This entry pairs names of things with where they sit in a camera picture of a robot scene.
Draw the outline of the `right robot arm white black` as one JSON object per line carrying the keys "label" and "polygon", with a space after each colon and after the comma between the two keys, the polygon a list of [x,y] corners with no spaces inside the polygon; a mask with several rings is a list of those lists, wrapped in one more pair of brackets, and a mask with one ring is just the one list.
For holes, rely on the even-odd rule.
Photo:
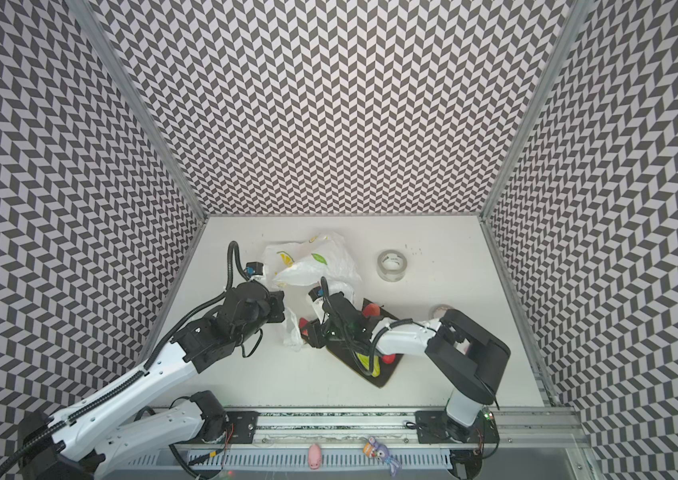
{"label": "right robot arm white black", "polygon": [[511,350],[505,342],[459,310],[448,308],[438,318],[399,319],[365,300],[358,310],[343,294],[328,301],[316,297],[317,317],[302,318],[304,342],[326,349],[361,378],[382,388],[406,356],[426,358],[452,385],[441,413],[419,411],[411,425],[421,443],[468,443],[496,438],[490,407],[497,394]]}

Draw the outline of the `green fake fruit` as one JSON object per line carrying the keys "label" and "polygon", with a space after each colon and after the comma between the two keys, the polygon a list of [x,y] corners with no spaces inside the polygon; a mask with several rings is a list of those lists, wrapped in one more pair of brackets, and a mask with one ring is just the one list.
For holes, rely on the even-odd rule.
{"label": "green fake fruit", "polygon": [[359,362],[358,368],[363,375],[371,378],[377,378],[381,375],[379,359],[376,356],[367,356],[360,353],[355,353],[354,356]]}

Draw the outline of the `orange fake peach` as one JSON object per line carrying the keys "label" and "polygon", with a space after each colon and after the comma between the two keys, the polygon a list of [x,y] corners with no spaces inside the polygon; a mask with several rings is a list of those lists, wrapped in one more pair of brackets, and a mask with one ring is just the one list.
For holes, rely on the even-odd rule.
{"label": "orange fake peach", "polygon": [[382,315],[381,307],[375,303],[368,303],[367,305],[364,306],[362,310],[362,315],[365,318],[380,317]]}

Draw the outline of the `white lemon-print plastic bag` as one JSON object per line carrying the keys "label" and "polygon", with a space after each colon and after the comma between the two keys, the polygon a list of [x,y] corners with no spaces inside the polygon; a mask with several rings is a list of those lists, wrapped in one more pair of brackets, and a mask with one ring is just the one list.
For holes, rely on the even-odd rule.
{"label": "white lemon-print plastic bag", "polygon": [[344,237],[335,231],[322,231],[304,242],[269,244],[261,261],[265,285],[284,293],[283,345],[293,351],[304,345],[299,320],[319,317],[308,292],[320,284],[321,278],[327,280],[330,292],[343,293],[353,306],[363,303],[364,285],[358,264]]}

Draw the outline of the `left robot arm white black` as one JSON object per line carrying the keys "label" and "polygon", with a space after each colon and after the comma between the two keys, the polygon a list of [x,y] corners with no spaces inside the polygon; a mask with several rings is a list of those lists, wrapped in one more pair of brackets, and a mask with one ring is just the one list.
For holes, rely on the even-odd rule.
{"label": "left robot arm white black", "polygon": [[20,445],[0,465],[25,479],[102,479],[157,449],[189,440],[225,441],[229,418],[216,396],[200,391],[174,407],[139,419],[153,400],[233,354],[267,323],[285,319],[285,294],[251,280],[202,306],[153,354],[123,377],[51,416],[27,415]]}

